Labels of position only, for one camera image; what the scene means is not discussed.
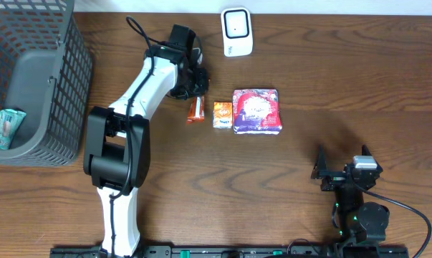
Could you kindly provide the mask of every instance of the gray plastic basket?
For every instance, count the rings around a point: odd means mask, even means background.
[[[73,0],[0,0],[0,110],[27,113],[0,163],[60,166],[77,155],[92,58]]]

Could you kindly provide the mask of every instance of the white device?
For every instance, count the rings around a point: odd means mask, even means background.
[[[376,169],[378,164],[372,156],[354,156],[352,158],[356,168],[361,169]]]
[[[203,55],[201,54],[198,63],[201,64],[202,61]],[[158,104],[160,104],[166,94],[176,85],[178,79],[177,65],[171,63],[168,59],[160,57],[154,57],[154,63],[155,68],[153,70],[153,75],[150,76],[149,80],[137,93],[130,110],[130,116],[141,115],[143,118],[150,120],[153,113],[156,111]],[[138,77],[136,77],[135,81],[122,97],[111,104],[109,108],[114,108],[114,112],[125,115],[128,99],[130,99],[131,95],[149,73],[151,65],[152,62],[150,57],[145,58],[143,69]],[[117,136],[126,137],[125,133],[117,133]],[[138,230],[138,222],[136,219],[138,190],[139,189],[135,187],[129,195],[120,196],[114,201],[114,250],[115,255],[121,257],[131,256],[136,250],[140,240],[140,232]],[[98,189],[98,194],[100,195],[102,202],[105,227],[102,248],[109,252],[112,250],[109,196],[115,196],[118,193],[118,190],[108,187]]]
[[[221,23],[222,36],[224,37],[224,54],[227,57],[251,54],[254,40],[251,14],[248,9],[239,7],[223,10]]]

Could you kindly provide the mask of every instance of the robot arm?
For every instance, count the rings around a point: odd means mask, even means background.
[[[114,251],[119,257],[131,256],[138,245],[138,191],[150,164],[149,120],[158,104],[168,92],[176,99],[186,99],[202,96],[208,90],[208,75],[205,69],[198,67],[202,54],[200,49],[193,49],[194,39],[195,33],[189,28],[174,25],[169,42],[156,44],[150,52],[146,52],[143,69],[125,94],[109,108],[94,107],[88,116],[84,171],[92,177],[101,198],[105,225],[102,249],[106,254]],[[112,206],[110,196],[120,192],[127,178],[128,148],[109,143],[106,137],[125,137],[128,100],[149,73],[151,58],[155,63],[154,72],[135,96],[130,110],[134,158],[127,185],[129,194],[115,199]],[[115,231],[114,250],[112,225]]]

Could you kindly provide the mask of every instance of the black electrical cord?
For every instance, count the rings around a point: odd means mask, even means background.
[[[311,244],[311,242],[309,242],[307,239],[295,239],[294,241],[292,241],[292,243],[290,243],[289,244],[289,246],[287,247],[287,254],[290,254],[291,252],[292,252],[292,247],[295,245],[295,243],[296,242],[298,242],[298,241],[305,241],[306,243],[308,243],[310,246],[311,246],[311,248],[313,248],[313,250],[316,252],[316,254],[320,254],[318,251],[317,251],[317,249],[316,249],[316,247],[313,245],[313,244]]]
[[[387,202],[390,202],[392,204],[399,205],[402,208],[405,208],[405,209],[407,209],[409,211],[412,211],[413,213],[416,213],[417,215],[419,215],[421,218],[424,219],[424,221],[428,225],[428,234],[427,234],[426,239],[424,240],[424,243],[421,246],[421,248],[416,252],[415,255],[413,255],[413,258],[420,257],[421,253],[423,253],[424,249],[428,246],[429,240],[431,240],[432,225],[431,225],[431,222],[429,221],[428,217],[426,215],[422,214],[419,210],[417,210],[417,209],[415,209],[415,208],[413,208],[411,206],[408,206],[408,205],[403,204],[403,203],[401,203],[399,201],[396,201],[396,200],[389,199],[388,197],[381,196],[381,195],[373,193],[371,191],[365,190],[364,188],[360,187],[354,181],[354,178],[352,178],[352,182],[354,183],[354,185],[356,186],[356,188],[359,189],[360,191],[362,191],[363,193],[368,194],[368,195],[373,196],[373,197],[376,197],[376,198],[381,199],[383,201],[387,201]]]
[[[137,28],[140,28],[139,30],[136,29],[131,22],[133,22]],[[143,36],[144,38],[147,38],[148,40],[155,42],[155,43],[160,43],[157,39],[153,39],[151,37],[148,37],[147,34],[143,31],[143,29],[141,28],[141,26],[139,26],[139,23],[131,16],[127,16],[127,23],[128,25],[130,25],[131,29],[133,29],[135,32],[137,32],[139,35]]]
[[[125,183],[123,184],[122,189],[119,191],[117,195],[110,195],[110,230],[112,232],[112,255],[115,256],[115,227],[114,227],[114,200],[121,197],[123,194],[126,194],[126,191],[128,190],[128,186],[130,184],[131,180],[131,173],[133,170],[133,142],[131,140],[131,126],[130,126],[130,111],[131,107],[133,106],[133,102],[135,101],[136,95],[139,93],[139,90],[144,86],[144,84],[149,80],[150,76],[153,74],[153,70],[155,68],[155,60],[153,57],[153,53],[151,51],[152,45],[150,44],[150,41],[157,42],[159,41],[155,39],[151,39],[147,36],[147,34],[144,32],[143,28],[139,25],[139,23],[131,16],[126,17],[128,25],[130,25],[131,28],[135,30],[139,35],[143,36],[149,50],[150,54],[150,69],[149,73],[145,76],[144,80],[139,84],[139,86],[136,88],[136,90],[131,95],[130,99],[128,99],[127,103],[127,110],[125,112],[125,132],[127,137],[127,145],[128,145],[128,170],[127,170],[127,178],[125,180]]]

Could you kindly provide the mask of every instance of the red snack wrapper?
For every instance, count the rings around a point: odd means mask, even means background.
[[[204,97],[195,97],[188,111],[187,123],[204,121]]]
[[[236,134],[278,134],[282,129],[276,90],[235,90],[233,112]]]

